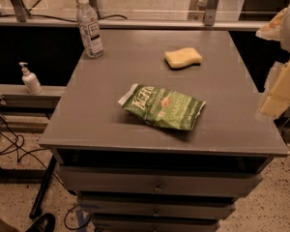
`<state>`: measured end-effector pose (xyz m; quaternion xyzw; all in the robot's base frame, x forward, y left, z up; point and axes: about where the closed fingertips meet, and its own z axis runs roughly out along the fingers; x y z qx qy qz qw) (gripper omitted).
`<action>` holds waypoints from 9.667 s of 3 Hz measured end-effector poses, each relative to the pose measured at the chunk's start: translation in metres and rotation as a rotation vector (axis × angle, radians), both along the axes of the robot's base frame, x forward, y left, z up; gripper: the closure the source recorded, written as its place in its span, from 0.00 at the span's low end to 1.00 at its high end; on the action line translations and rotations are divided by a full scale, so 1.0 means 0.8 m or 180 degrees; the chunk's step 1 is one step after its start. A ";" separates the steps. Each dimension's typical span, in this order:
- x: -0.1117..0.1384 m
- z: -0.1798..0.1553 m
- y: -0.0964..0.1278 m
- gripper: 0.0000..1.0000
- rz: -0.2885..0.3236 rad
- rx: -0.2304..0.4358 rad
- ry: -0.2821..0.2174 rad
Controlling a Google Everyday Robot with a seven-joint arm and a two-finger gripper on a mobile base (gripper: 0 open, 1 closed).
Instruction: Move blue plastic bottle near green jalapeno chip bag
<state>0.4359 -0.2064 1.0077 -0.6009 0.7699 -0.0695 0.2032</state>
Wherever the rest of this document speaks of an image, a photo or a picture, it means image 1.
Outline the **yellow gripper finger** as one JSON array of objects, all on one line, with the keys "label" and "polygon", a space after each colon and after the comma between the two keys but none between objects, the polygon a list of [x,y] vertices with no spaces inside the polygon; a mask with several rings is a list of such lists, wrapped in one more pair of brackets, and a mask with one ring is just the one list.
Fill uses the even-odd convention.
[{"label": "yellow gripper finger", "polygon": [[287,9],[284,8],[271,21],[258,29],[256,36],[263,40],[279,42],[282,20],[286,11]]},{"label": "yellow gripper finger", "polygon": [[284,64],[273,64],[264,88],[258,112],[278,118],[290,106],[290,59]]}]

